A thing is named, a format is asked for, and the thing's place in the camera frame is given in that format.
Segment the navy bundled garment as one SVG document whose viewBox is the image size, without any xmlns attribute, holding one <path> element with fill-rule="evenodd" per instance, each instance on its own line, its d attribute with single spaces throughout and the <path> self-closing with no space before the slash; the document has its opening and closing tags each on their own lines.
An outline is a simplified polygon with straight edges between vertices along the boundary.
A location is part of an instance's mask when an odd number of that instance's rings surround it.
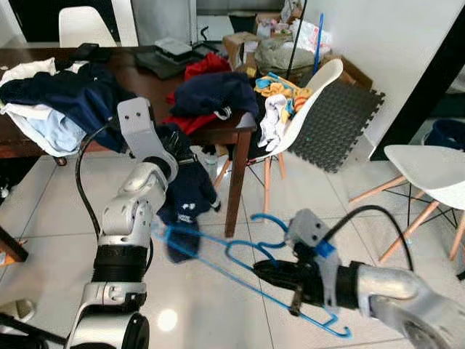
<svg viewBox="0 0 465 349">
<path fill-rule="evenodd" d="M 174 91 L 172 114 L 212 114 L 224 108 L 259 115 L 254 88 L 242 72 L 207 73 L 181 83 Z"/>
</svg>

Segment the brown wooden table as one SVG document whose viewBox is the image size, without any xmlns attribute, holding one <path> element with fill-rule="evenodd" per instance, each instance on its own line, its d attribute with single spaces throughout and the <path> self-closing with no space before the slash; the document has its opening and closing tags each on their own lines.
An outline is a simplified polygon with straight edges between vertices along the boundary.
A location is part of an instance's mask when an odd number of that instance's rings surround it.
<svg viewBox="0 0 465 349">
<path fill-rule="evenodd" d="M 12 68 L 20 63 L 45 60 L 53 57 L 56 61 L 68 59 L 74 49 L 0 49 L 0 66 Z M 153 118 L 161 123 L 169 116 L 171 106 L 166 102 L 168 93 L 174 91 L 182 79 L 160 80 L 154 73 L 136 66 L 135 54 L 153 51 L 146 47 L 106 47 L 110 53 L 107 67 L 119 84 L 139 96 L 150 100 Z M 224 236 L 235 236 L 240 203 L 242 199 L 243 176 L 246 172 L 247 146 L 256 130 L 256 122 L 250 113 L 236 113 L 225 121 L 213 121 L 190 134 L 195 145 L 233 144 L 235 160 L 230 174 L 230 189 L 224 201 L 226 216 Z M 35 142 L 26 137 L 12 120 L 0 114 L 0 159 L 20 159 L 27 156 L 43 156 L 44 151 Z"/>
</svg>

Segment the black foam puzzle mat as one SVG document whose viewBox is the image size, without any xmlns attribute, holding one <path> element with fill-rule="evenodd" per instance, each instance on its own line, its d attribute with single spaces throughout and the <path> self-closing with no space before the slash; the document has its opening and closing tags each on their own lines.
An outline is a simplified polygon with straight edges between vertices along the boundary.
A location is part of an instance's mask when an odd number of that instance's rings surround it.
<svg viewBox="0 0 465 349">
<path fill-rule="evenodd" d="M 329 84 L 312 104 L 289 152 L 324 172 L 339 172 L 384 97 L 383 92 L 358 84 Z"/>
</svg>

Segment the black tray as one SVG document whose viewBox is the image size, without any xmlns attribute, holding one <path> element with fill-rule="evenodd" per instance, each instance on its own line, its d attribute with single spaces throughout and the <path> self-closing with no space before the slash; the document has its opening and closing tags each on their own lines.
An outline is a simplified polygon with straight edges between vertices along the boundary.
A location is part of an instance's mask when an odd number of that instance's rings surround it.
<svg viewBox="0 0 465 349">
<path fill-rule="evenodd" d="M 184 73 L 187 65 L 196 59 L 190 44 L 170 37 L 155 41 L 153 50 L 137 52 L 134 57 L 136 66 L 149 70 L 160 80 Z"/>
</svg>

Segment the blue plastic hanger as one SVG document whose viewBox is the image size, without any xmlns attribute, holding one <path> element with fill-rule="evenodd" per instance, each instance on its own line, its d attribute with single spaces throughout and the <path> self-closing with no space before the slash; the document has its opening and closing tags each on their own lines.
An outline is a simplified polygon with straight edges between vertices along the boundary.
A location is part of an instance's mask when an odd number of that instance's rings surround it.
<svg viewBox="0 0 465 349">
<path fill-rule="evenodd" d="M 259 242 L 252 242 L 246 241 L 241 239 L 230 239 L 224 240 L 220 239 L 219 237 L 213 237 L 210 235 L 206 235 L 206 233 L 201 232 L 200 230 L 184 230 L 184 233 L 189 233 L 189 235 L 196 235 L 202 239 L 206 239 L 209 242 L 215 243 L 222 248 L 223 255 L 225 256 L 226 260 L 233 263 L 240 267 L 243 270 L 247 270 L 247 272 L 252 273 L 257 279 L 258 276 L 254 273 L 254 263 L 258 262 L 259 260 L 282 260 L 283 262 L 298 262 L 298 258 L 296 258 L 294 254 L 293 247 L 288 242 L 288 227 L 291 224 L 291 220 L 289 222 L 284 222 L 282 219 L 273 216 L 272 214 L 265 214 L 265 213 L 258 213 L 253 214 L 251 216 L 252 220 L 266 220 L 266 222 L 271 222 L 276 224 L 281 232 L 282 236 L 281 239 L 272 242 L 272 241 L 259 241 Z M 172 232 L 172 229 L 166 227 L 156 233 L 155 237 L 159 241 L 166 243 L 167 237 Z M 330 230 L 326 233 L 325 240 L 330 242 Z M 262 286 L 250 283 L 243 279 L 242 277 L 236 276 L 232 270 L 226 269 L 220 265 L 217 265 L 212 260 L 203 258 L 200 256 L 199 253 L 196 254 L 195 260 L 202 262 L 204 265 L 209 266 L 210 269 L 215 270 L 220 275 L 223 275 L 230 279 L 233 283 L 243 286 L 262 298 L 263 300 L 268 300 L 273 305 L 278 306 L 279 308 L 288 312 L 288 307 L 291 303 L 292 297 L 294 295 L 293 290 L 291 289 L 291 283 L 288 281 L 288 286 L 286 288 L 279 288 L 289 290 L 291 292 L 291 297 L 289 300 L 285 300 L 283 298 L 276 297 L 268 292 L 265 292 Z M 315 307 L 312 305 L 303 305 L 300 308 L 300 313 L 298 316 L 293 316 L 296 318 L 301 319 L 313 326 L 315 328 L 322 329 L 323 332 L 331 334 L 336 338 L 340 339 L 351 339 L 353 336 L 353 331 L 348 326 L 343 326 L 340 324 L 340 310 L 343 309 L 343 305 L 340 305 L 340 300 L 342 300 L 342 296 L 339 295 L 339 287 L 341 285 L 349 285 L 353 283 L 353 277 L 356 276 L 356 272 L 353 272 L 351 268 L 345 265 L 339 266 L 338 272 L 338 279 L 336 280 L 336 302 L 339 306 L 338 313 L 330 313 L 323 309 L 323 307 Z"/>
</svg>

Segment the white hanging cloth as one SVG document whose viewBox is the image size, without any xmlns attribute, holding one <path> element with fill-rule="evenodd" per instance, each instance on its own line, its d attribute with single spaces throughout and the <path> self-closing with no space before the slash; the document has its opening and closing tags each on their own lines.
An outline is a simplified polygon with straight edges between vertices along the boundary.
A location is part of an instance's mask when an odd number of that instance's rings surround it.
<svg viewBox="0 0 465 349">
<path fill-rule="evenodd" d="M 283 94 L 267 97 L 264 106 L 265 117 L 260 122 L 262 136 L 258 147 L 270 154 L 281 153 L 295 142 L 296 133 L 299 132 L 291 126 L 296 116 L 296 106 L 292 97 Z"/>
</svg>

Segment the grey bag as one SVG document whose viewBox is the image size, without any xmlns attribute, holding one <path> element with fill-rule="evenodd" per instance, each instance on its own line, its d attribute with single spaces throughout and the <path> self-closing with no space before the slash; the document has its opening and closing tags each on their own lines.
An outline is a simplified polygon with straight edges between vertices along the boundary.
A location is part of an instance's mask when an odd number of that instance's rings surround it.
<svg viewBox="0 0 465 349">
<path fill-rule="evenodd" d="M 285 77 L 290 67 L 288 80 L 300 80 L 306 73 L 311 73 L 315 66 L 315 53 L 304 49 L 295 51 L 294 43 L 285 37 L 259 41 L 254 59 L 261 74 L 272 72 Z"/>
</svg>

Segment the navy garment with white print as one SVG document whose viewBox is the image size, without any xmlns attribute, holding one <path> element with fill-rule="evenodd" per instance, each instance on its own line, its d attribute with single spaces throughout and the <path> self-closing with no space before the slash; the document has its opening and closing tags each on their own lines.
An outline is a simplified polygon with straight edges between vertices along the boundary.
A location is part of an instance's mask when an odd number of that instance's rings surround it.
<svg viewBox="0 0 465 349">
<path fill-rule="evenodd" d="M 198 216 L 222 206 L 209 173 L 192 151 L 195 162 L 177 165 L 177 176 L 167 188 L 165 204 L 158 210 L 159 218 L 172 229 L 165 246 L 167 258 L 176 265 L 195 258 L 199 252 L 200 237 L 184 230 L 199 230 Z"/>
</svg>

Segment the navy crumpled garment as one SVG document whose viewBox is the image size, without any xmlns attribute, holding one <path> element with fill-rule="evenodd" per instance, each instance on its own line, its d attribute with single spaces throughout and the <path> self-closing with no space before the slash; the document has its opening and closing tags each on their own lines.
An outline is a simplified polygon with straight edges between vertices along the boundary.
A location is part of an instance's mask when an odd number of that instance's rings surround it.
<svg viewBox="0 0 465 349">
<path fill-rule="evenodd" d="M 74 63 L 56 74 L 37 73 L 32 79 L 13 80 L 0 87 L 0 108 L 9 103 L 47 105 L 72 120 L 101 146 L 122 152 L 118 131 L 100 127 L 116 116 L 117 104 L 136 94 L 124 89 L 106 65 Z"/>
</svg>

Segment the dark blue bin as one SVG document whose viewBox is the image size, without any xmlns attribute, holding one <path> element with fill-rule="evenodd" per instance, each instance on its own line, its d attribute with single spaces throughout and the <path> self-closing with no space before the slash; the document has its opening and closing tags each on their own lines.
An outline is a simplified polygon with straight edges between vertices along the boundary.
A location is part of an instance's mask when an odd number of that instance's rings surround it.
<svg viewBox="0 0 465 349">
<path fill-rule="evenodd" d="M 462 151 L 464 147 L 465 123 L 455 119 L 439 119 L 424 137 L 423 144 Z"/>
</svg>

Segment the yellow and blue cloth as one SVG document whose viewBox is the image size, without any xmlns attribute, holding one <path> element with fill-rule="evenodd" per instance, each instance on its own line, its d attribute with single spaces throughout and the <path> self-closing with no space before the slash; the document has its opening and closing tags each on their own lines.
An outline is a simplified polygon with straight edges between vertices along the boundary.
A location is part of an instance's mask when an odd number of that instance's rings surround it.
<svg viewBox="0 0 465 349">
<path fill-rule="evenodd" d="M 273 95 L 282 95 L 285 97 L 310 97 L 312 94 L 311 89 L 306 87 L 299 87 L 289 80 L 282 79 L 275 73 L 267 73 L 266 76 L 259 77 L 255 80 L 254 90 L 262 96 L 270 97 Z"/>
</svg>

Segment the red garment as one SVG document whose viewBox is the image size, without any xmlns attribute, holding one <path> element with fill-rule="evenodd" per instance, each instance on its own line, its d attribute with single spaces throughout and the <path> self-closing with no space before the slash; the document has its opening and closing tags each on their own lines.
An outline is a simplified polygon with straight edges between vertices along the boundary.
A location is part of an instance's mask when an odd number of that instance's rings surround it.
<svg viewBox="0 0 465 349">
<path fill-rule="evenodd" d="M 207 53 L 206 56 L 196 63 L 189 64 L 184 70 L 183 80 L 192 79 L 200 74 L 230 72 L 229 61 L 225 57 L 220 57 L 216 53 Z M 170 114 L 163 122 L 165 124 L 176 124 L 182 132 L 190 135 L 200 127 L 206 126 L 213 120 L 217 120 L 215 113 L 199 114 L 199 116 L 190 116 L 190 114 Z"/>
</svg>

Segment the cardboard box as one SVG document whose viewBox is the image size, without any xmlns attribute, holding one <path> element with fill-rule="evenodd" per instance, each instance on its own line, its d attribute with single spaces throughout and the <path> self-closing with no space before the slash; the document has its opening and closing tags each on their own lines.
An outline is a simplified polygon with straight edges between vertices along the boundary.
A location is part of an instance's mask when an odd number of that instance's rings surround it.
<svg viewBox="0 0 465 349">
<path fill-rule="evenodd" d="M 222 43 L 228 53 L 230 69 L 233 72 L 243 72 L 255 76 L 258 72 L 254 54 L 262 40 L 256 34 L 239 32 L 224 36 Z"/>
</svg>

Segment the white plastic chair wooden legs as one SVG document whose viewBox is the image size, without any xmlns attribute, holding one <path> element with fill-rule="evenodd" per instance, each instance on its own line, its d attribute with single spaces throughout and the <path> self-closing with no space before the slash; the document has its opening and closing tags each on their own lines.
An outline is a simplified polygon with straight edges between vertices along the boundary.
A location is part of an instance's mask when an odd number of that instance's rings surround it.
<svg viewBox="0 0 465 349">
<path fill-rule="evenodd" d="M 419 190 L 417 196 L 408 197 L 409 202 L 421 200 L 423 195 L 428 195 L 431 200 L 406 228 L 404 237 L 411 236 L 441 205 L 447 206 L 451 213 L 455 210 L 465 212 L 463 151 L 432 145 L 392 144 L 387 146 L 384 152 L 400 175 L 352 197 L 349 200 L 351 205 L 407 182 L 409 186 Z"/>
<path fill-rule="evenodd" d="M 76 49 L 81 44 L 99 44 L 117 47 L 118 44 L 104 23 L 99 11 L 93 7 L 66 7 L 57 14 L 59 45 L 63 49 Z"/>
<path fill-rule="evenodd" d="M 344 72 L 344 63 L 340 59 L 328 61 L 328 63 L 323 64 L 321 68 L 318 69 L 316 74 L 313 74 L 311 79 L 308 83 L 305 84 L 306 89 L 311 89 L 312 94 L 310 97 L 296 97 L 293 99 L 294 105 L 296 106 L 296 116 L 294 117 L 293 123 L 290 125 L 292 127 L 296 127 L 299 132 L 296 133 L 298 137 L 300 133 L 300 129 L 304 123 L 304 120 L 309 114 L 309 110 L 313 103 L 321 95 L 322 89 L 325 89 L 329 84 L 336 82 L 339 80 L 339 77 Z M 256 96 L 259 97 L 260 101 L 259 104 L 262 106 L 263 117 L 265 117 L 265 100 L 267 99 L 262 94 L 256 92 Z M 288 173 L 286 172 L 285 163 L 283 163 L 283 153 L 286 152 L 285 149 L 281 153 L 270 154 L 267 153 L 265 149 L 258 147 L 258 142 L 260 137 L 262 136 L 262 128 L 260 127 L 260 122 L 262 122 L 263 117 L 259 120 L 259 130 L 256 136 L 253 136 L 253 143 L 250 144 L 248 149 L 248 159 L 247 165 L 252 165 L 256 163 L 262 163 L 263 167 L 263 181 L 262 181 L 262 188 L 264 189 L 264 196 L 263 196 L 263 205 L 262 211 L 267 214 L 270 208 L 270 187 L 272 187 L 272 163 L 277 162 L 279 167 L 279 172 L 284 180 Z"/>
</svg>

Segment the light blue shirt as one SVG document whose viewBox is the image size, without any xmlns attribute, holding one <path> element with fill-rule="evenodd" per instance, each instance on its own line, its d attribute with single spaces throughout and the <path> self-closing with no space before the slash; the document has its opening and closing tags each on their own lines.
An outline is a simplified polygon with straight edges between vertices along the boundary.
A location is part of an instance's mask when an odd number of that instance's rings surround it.
<svg viewBox="0 0 465 349">
<path fill-rule="evenodd" d="M 86 131 L 63 113 L 44 105 L 9 103 L 0 113 L 13 120 L 20 131 L 50 156 L 69 156 L 78 151 Z"/>
</svg>

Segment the blue stick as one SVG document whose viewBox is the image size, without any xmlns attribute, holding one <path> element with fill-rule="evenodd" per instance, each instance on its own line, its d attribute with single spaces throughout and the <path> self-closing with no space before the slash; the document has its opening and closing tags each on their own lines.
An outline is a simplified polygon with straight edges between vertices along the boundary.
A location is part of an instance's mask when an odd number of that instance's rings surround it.
<svg viewBox="0 0 465 349">
<path fill-rule="evenodd" d="M 313 69 L 312 74 L 316 74 L 319 69 L 321 61 L 321 49 L 322 49 L 322 36 L 323 36 L 323 23 L 325 22 L 325 14 L 321 13 L 317 23 L 317 36 L 315 41 L 315 56 L 313 57 Z"/>
</svg>

